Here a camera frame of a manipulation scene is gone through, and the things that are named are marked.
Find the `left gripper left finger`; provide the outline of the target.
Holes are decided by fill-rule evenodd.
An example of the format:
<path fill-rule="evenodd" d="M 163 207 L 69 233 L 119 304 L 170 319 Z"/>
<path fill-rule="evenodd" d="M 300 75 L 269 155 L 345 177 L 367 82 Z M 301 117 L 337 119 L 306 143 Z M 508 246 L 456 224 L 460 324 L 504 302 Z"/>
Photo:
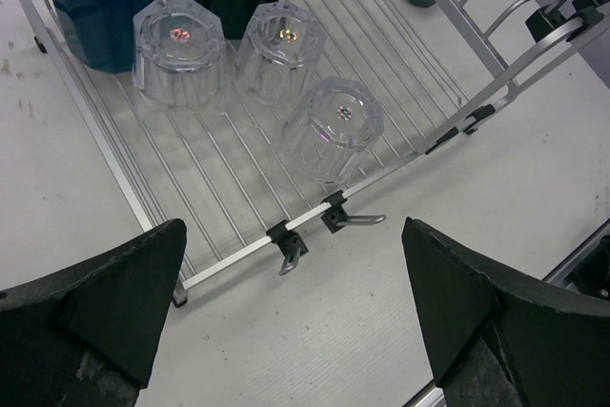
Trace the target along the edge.
<path fill-rule="evenodd" d="M 187 244 L 172 219 L 1 293 L 4 406 L 133 406 L 148 387 Z"/>

